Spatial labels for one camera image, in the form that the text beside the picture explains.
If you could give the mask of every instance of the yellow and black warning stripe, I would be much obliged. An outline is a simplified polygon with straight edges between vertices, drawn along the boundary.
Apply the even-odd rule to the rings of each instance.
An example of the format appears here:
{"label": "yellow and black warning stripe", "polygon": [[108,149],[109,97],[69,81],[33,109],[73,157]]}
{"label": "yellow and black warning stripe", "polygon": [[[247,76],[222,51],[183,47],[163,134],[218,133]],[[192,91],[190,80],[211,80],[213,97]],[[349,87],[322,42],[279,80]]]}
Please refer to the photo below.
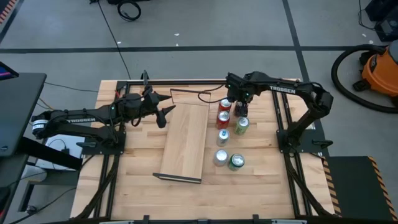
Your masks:
{"label": "yellow and black warning stripe", "polygon": [[10,0],[7,4],[7,6],[4,8],[3,12],[0,14],[0,24],[2,24],[5,20],[8,14],[11,12],[12,8],[15,6],[17,0]]}
{"label": "yellow and black warning stripe", "polygon": [[391,213],[391,217],[392,217],[392,219],[394,221],[398,221],[397,214],[396,214],[396,212],[394,210],[394,207],[392,206],[390,196],[388,196],[386,185],[384,184],[384,181],[381,178],[381,174],[380,174],[379,168],[378,168],[378,166],[376,164],[376,161],[374,160],[373,157],[371,157],[371,156],[368,156],[368,157],[369,157],[369,160],[372,162],[372,166],[373,166],[374,172],[376,173],[377,179],[378,179],[379,184],[380,184],[380,187],[383,190],[384,198],[386,199],[386,203],[387,203],[387,205],[389,207],[389,210],[390,210],[390,213]]}
{"label": "yellow and black warning stripe", "polygon": [[335,209],[336,215],[341,217],[341,210],[337,199],[337,193],[335,190],[335,185],[333,184],[333,179],[331,178],[330,169],[328,161],[325,157],[321,157],[323,162],[323,170],[325,171],[326,181],[328,182],[329,193],[331,197],[331,202],[333,203],[333,208]]}

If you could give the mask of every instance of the orange vacuum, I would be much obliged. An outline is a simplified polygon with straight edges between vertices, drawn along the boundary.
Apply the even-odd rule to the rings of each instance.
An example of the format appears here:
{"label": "orange vacuum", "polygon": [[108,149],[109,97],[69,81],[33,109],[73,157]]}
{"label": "orange vacuum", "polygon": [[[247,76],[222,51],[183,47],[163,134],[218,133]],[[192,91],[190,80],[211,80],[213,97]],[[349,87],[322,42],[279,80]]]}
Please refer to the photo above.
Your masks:
{"label": "orange vacuum", "polygon": [[[389,95],[396,107],[382,106],[366,101],[348,91],[340,83],[337,76],[340,63],[352,53],[364,50],[365,52],[359,58],[361,65],[364,66],[362,79],[353,84],[354,90],[371,89]],[[393,41],[387,47],[364,44],[343,52],[331,68],[331,79],[338,91],[360,105],[384,113],[398,113],[398,40]]]}

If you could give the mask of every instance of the green soda can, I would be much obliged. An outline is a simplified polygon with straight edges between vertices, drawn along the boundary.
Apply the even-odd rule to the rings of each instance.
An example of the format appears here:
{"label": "green soda can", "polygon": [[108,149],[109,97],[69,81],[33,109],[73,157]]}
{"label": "green soda can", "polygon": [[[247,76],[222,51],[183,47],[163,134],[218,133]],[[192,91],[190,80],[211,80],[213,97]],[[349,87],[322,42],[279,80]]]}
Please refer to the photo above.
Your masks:
{"label": "green soda can", "polygon": [[233,154],[228,163],[228,168],[232,171],[237,171],[244,165],[244,157],[240,154]]}
{"label": "green soda can", "polygon": [[237,135],[243,135],[250,125],[249,119],[245,117],[239,117],[236,121],[236,127],[234,133]]}

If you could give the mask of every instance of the wooden table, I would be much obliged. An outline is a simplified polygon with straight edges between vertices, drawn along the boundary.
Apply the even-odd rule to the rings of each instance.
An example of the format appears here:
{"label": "wooden table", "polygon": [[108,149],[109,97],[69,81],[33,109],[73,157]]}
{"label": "wooden table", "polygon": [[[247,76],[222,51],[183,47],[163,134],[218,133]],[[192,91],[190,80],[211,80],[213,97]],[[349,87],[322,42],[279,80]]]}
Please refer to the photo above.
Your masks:
{"label": "wooden table", "polygon": [[[101,82],[96,108],[114,100],[116,82]],[[214,87],[217,86],[154,85],[153,89],[159,94],[169,95],[170,88],[200,91]],[[134,86],[131,90],[134,93],[142,91],[142,86]],[[226,91],[226,88],[221,88],[211,92],[211,100],[225,97]],[[198,102],[193,94],[179,96],[183,100],[186,97],[189,101]],[[292,118],[298,120],[307,107],[297,96],[289,95],[288,99]],[[159,108],[170,105],[172,100],[163,101]],[[155,116],[144,118],[136,128],[127,124],[126,149],[119,163],[112,220],[142,220],[144,215],[150,215],[151,220],[251,219],[253,214],[260,218],[294,217],[284,158],[278,150],[275,135],[277,123],[271,92],[255,96],[249,105],[251,124],[245,135],[233,134],[236,118],[231,118],[228,128],[231,139],[224,149],[229,154],[240,153],[246,160],[244,167],[235,172],[226,166],[216,167],[212,162],[214,152],[220,148],[216,145],[217,109],[217,103],[210,105],[201,184],[160,180],[152,175],[160,171],[168,126],[159,129]],[[284,112],[282,117],[286,128]],[[321,160],[310,154],[302,154],[301,158],[308,188],[326,210],[334,213]],[[103,156],[95,156],[80,172],[71,217],[78,215],[96,192],[102,161]],[[105,192],[102,215],[107,195]],[[297,197],[300,212],[304,214],[300,191]]]}

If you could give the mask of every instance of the concrete floor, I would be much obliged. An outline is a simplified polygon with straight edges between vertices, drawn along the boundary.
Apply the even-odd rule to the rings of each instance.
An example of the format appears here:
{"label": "concrete floor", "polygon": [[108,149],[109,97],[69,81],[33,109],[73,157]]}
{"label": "concrete floor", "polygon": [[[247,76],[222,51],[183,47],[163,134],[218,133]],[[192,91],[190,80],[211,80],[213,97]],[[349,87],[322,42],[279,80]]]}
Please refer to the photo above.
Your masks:
{"label": "concrete floor", "polygon": [[[362,0],[363,7],[369,0]],[[297,32],[292,38],[286,3]],[[373,156],[376,158],[392,202],[397,208],[398,139],[394,130],[398,117],[368,110],[341,96],[330,79],[330,69],[339,51],[304,51],[303,63],[295,46],[350,46],[383,44],[377,35],[358,25],[357,0],[151,0],[140,2],[142,16],[136,22],[123,21],[116,7],[106,1],[104,9],[133,79],[143,69],[154,78],[223,78],[227,72],[240,75],[259,70],[272,77],[301,78],[303,63],[309,79],[320,82],[335,97],[329,116],[322,119],[331,156]],[[363,22],[371,24],[366,14]],[[24,0],[7,34],[0,39],[0,60],[18,72],[44,72],[47,81],[75,88],[97,90],[101,80],[126,79],[127,73],[97,4],[79,0]],[[269,46],[263,50],[191,50],[157,52],[152,47],[178,46]],[[136,47],[146,47],[146,51]],[[97,52],[51,53],[94,48]],[[37,49],[36,54],[5,54],[4,49]],[[349,87],[358,78],[358,56],[345,61],[339,72]],[[46,85],[41,95],[58,109],[92,108],[95,93],[82,93]],[[381,96],[365,93],[376,102]],[[34,113],[43,112],[36,107]],[[32,137],[30,130],[25,133]],[[19,192],[25,182],[19,185]],[[43,206],[65,187],[37,187],[31,205]],[[23,223],[66,220],[73,192]],[[18,196],[6,218],[9,223],[23,213],[13,212]]]}

